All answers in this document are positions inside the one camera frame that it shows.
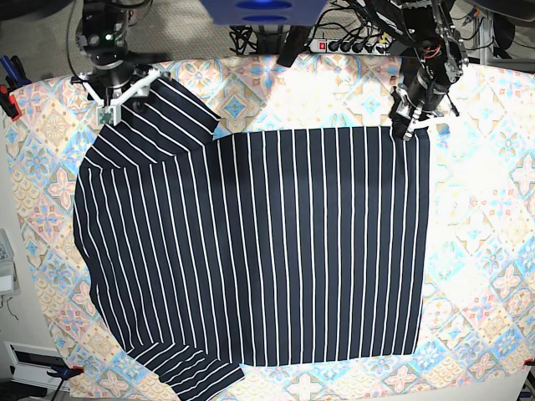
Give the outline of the white device left edge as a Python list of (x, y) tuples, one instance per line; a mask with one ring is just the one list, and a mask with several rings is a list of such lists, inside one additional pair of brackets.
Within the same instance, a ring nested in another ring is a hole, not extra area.
[(6, 297), (17, 296), (21, 291), (16, 272), (14, 252), (4, 229), (1, 229), (0, 252), (1, 295)]

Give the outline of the blue black clamp lower left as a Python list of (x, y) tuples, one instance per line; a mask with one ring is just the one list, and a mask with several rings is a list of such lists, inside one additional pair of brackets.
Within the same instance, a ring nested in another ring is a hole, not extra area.
[(68, 381), (71, 378), (77, 377), (84, 372), (81, 367), (69, 368), (67, 366), (51, 365), (47, 371), (47, 375), (51, 378), (59, 378), (63, 381)]

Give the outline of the black center post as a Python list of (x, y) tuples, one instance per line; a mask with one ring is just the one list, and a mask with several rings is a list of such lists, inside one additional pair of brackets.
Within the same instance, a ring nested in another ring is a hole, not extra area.
[(292, 67), (297, 56), (303, 51), (311, 29), (310, 26), (292, 25), (290, 27), (282, 50), (278, 55), (278, 65), (285, 68)]

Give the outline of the white power strip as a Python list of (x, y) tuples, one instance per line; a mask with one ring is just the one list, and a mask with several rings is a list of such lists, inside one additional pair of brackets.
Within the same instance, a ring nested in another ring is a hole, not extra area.
[(380, 37), (369, 37), (363, 39), (346, 38), (326, 39), (315, 38), (306, 47), (310, 53), (330, 53), (348, 55), (389, 55), (393, 39), (386, 33)]

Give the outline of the white box lower left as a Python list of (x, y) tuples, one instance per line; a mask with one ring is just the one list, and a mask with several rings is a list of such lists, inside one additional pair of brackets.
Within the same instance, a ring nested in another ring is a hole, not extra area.
[(56, 348), (30, 346), (7, 341), (3, 344), (8, 353), (8, 366), (13, 370), (12, 379), (15, 383), (52, 390), (59, 386), (60, 379), (48, 375), (48, 372), (52, 371), (52, 365), (66, 367), (62, 356)]

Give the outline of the red black clamp upper left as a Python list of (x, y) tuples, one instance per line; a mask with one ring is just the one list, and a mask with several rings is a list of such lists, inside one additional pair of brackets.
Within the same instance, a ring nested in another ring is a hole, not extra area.
[(1, 84), (1, 108), (11, 121), (15, 121), (20, 118), (22, 113), (13, 91), (30, 84), (31, 81), (28, 79), (18, 56), (14, 55), (9, 58), (7, 55), (3, 55), (1, 65), (7, 73), (5, 77), (7, 84)]

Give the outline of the patterned tile tablecloth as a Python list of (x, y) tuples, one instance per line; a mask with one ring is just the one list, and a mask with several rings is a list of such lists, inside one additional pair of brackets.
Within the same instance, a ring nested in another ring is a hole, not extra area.
[[(387, 120), (399, 61), (302, 56), (165, 63), (221, 116), (218, 133)], [(68, 79), (15, 94), (22, 114), (1, 119), (1, 226), (21, 292), (1, 301), (1, 343), (51, 348), (84, 368), (79, 399), (170, 400), (171, 389), (120, 350), (89, 300), (72, 235), (74, 177), (99, 131), (94, 107)], [(409, 357), (249, 368), (224, 400), (358, 400), (451, 388), (473, 400), (514, 400), (534, 354), (534, 79), (472, 65), (451, 89), (460, 118), (430, 131), (436, 210), (430, 215), (420, 340)]]

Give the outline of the navy white striped T-shirt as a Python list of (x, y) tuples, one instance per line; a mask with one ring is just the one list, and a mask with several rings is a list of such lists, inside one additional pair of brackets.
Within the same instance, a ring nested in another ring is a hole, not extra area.
[(242, 367), (415, 351), (430, 139), (388, 127), (216, 138), (174, 80), (122, 105), (79, 167), (74, 242), (125, 352), (182, 400)]

